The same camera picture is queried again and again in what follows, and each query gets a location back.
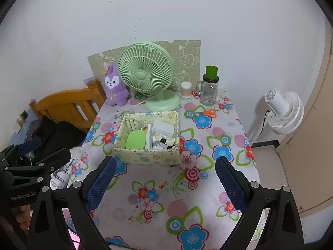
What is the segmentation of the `green cup on jar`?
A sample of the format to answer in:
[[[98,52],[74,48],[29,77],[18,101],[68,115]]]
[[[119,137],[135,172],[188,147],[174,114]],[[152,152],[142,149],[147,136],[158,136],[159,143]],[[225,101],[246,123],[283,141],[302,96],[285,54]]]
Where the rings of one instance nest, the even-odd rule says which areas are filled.
[[[207,65],[205,67],[205,76],[209,80],[215,80],[218,77],[218,68],[214,65]]]

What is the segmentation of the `wooden chair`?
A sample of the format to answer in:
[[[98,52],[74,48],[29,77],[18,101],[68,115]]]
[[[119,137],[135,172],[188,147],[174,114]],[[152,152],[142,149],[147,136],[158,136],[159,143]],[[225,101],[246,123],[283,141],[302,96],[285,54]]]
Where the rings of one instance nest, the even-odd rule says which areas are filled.
[[[30,102],[29,106],[39,119],[46,116],[56,123],[67,121],[87,132],[105,101],[101,82],[95,79],[86,88],[56,92],[38,102]]]

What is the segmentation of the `glass mason jar mug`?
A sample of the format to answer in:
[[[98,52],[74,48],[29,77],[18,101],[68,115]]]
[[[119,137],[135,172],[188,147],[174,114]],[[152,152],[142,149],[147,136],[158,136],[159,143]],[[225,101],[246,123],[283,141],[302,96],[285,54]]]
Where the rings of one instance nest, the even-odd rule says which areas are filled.
[[[196,91],[199,93],[199,100],[201,104],[212,107],[215,105],[217,91],[219,88],[219,78],[214,80],[207,78],[203,75],[203,79],[197,82]]]

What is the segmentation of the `cotton swab container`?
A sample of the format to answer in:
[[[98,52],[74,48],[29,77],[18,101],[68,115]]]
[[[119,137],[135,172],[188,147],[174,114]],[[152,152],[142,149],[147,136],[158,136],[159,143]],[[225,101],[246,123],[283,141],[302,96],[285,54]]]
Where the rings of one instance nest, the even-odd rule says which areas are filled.
[[[181,98],[188,99],[191,97],[192,83],[185,81],[180,84],[181,87]]]

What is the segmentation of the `green rounded lid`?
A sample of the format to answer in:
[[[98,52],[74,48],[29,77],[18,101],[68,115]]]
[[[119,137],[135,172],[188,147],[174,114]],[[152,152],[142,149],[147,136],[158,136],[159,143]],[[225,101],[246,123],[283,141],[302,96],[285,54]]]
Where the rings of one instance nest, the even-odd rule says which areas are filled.
[[[128,135],[125,148],[128,150],[143,150],[145,145],[146,132],[144,130],[135,130]]]

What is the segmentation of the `purple plush bunny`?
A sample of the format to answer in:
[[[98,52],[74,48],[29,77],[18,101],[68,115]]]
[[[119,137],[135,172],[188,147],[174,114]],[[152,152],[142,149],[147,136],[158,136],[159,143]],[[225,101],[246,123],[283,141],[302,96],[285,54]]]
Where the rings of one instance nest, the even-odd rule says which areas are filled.
[[[103,72],[106,103],[110,106],[125,106],[127,104],[129,91],[125,83],[120,79],[116,64],[107,65]]]

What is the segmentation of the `orange handled scissors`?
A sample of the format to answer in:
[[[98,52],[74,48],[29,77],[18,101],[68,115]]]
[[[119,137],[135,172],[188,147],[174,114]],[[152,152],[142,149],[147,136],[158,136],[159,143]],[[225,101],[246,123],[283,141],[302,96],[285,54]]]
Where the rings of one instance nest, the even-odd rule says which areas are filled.
[[[217,117],[215,110],[206,110],[206,111],[201,111],[201,112],[194,112],[194,114],[204,115],[204,116],[210,117],[212,119]]]

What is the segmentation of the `white floor fan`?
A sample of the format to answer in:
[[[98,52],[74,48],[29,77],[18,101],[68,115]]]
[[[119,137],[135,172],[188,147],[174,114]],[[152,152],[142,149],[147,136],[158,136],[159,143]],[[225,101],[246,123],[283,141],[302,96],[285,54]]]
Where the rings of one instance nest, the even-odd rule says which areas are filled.
[[[300,126],[304,105],[297,93],[270,89],[264,99],[273,112],[268,124],[276,135],[290,134]]]

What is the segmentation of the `green desk fan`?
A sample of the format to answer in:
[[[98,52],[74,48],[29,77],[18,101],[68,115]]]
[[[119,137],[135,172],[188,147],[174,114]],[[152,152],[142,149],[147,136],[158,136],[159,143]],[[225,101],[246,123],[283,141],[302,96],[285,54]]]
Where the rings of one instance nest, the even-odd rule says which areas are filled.
[[[169,89],[174,79],[170,54],[153,42],[138,42],[126,47],[119,56],[117,70],[131,89],[148,96],[146,108],[152,112],[171,111],[180,97]]]

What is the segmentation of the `yellow patterned storage box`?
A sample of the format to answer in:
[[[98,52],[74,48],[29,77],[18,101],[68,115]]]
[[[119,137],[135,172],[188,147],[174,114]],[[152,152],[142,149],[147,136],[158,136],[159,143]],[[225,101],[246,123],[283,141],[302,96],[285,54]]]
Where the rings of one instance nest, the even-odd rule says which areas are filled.
[[[128,150],[125,148],[128,135],[131,131],[144,130],[147,133],[147,125],[153,124],[154,120],[160,120],[165,123],[172,124],[175,132],[175,145],[167,147],[165,144],[156,140],[156,133],[153,133],[152,149],[146,150]],[[180,164],[179,159],[179,116],[176,111],[164,112],[146,112],[137,114],[124,115],[119,133],[114,142],[113,152],[119,156],[125,163],[131,164],[161,164],[161,165],[176,165]]]

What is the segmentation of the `black clothing pile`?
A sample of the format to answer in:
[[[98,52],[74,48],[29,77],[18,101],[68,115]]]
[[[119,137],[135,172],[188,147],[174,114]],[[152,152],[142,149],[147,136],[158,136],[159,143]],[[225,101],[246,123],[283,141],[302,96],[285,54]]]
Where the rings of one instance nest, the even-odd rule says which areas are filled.
[[[42,160],[62,148],[71,149],[83,143],[86,133],[67,121],[55,123],[48,117],[30,123],[28,140],[39,138],[41,146],[33,150],[34,158]]]

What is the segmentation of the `clear plastic box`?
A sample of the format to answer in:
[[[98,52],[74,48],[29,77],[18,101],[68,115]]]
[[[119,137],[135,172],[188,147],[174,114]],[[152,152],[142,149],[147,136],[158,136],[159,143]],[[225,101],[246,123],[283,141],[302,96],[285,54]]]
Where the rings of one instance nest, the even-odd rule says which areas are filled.
[[[173,138],[175,129],[172,124],[160,120],[154,120],[151,131],[167,138]]]

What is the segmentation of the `round cream compact mirror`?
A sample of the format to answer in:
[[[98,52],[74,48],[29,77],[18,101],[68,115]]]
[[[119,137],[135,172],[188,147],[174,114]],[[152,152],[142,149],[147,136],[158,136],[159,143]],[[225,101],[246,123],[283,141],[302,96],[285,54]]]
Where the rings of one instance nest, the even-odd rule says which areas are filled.
[[[155,138],[158,142],[165,144],[167,147],[173,147],[175,145],[175,138],[167,139],[159,134],[156,135]]]

